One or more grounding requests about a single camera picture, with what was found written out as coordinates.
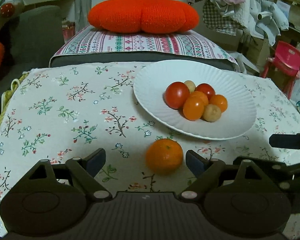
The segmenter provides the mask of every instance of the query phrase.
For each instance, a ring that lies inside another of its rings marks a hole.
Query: orange cherry tomato
[[[200,97],[189,97],[184,103],[182,111],[186,119],[198,120],[203,115],[204,103]]]
[[[224,112],[228,108],[228,101],[223,95],[214,95],[210,98],[209,104],[218,106],[221,112]]]
[[[208,97],[209,100],[210,100],[210,98],[212,96],[214,96],[216,94],[216,92],[214,91],[213,87],[210,86],[207,83],[200,84],[199,86],[197,86],[195,88],[195,91],[201,91],[201,92],[203,92],[204,94],[206,94],[206,96]]]
[[[194,91],[190,94],[191,97],[199,97],[202,99],[204,106],[207,106],[209,104],[209,100],[208,97],[206,96],[205,93],[201,92],[201,91]]]
[[[182,82],[173,82],[170,84],[165,93],[164,101],[172,109],[179,109],[190,95],[189,88]]]

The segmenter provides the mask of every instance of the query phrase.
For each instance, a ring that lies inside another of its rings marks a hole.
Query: gray curtain
[[[76,33],[89,24],[88,13],[90,9],[91,0],[74,0]]]

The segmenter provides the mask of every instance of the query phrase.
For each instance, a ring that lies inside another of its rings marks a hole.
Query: red stool
[[[279,41],[275,50],[275,57],[268,59],[260,77],[266,78],[269,67],[272,65],[291,77],[283,89],[283,93],[288,93],[288,99],[290,99],[294,81],[300,71],[300,51],[286,42]]]

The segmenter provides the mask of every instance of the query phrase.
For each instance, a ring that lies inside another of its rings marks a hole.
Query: orange fruit
[[[210,98],[209,104],[218,106],[221,112],[224,112],[228,108],[228,101],[223,95],[214,95]]]
[[[201,98],[204,106],[207,106],[209,104],[207,95],[201,91],[194,91],[190,94],[190,96],[191,97],[197,96],[197,97]]]
[[[155,174],[168,175],[183,162],[183,150],[176,141],[160,139],[155,141],[146,152],[146,165]]]

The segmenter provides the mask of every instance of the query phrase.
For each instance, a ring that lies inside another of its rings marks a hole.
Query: white plate
[[[156,120],[168,127],[197,138],[227,140],[246,133],[255,123],[257,110],[250,92],[226,71],[188,60],[164,60],[143,68],[133,83],[140,105]],[[201,119],[189,121],[163,101],[166,88],[173,82],[192,80],[195,85],[210,84],[216,94],[228,101],[221,118],[209,123]]]

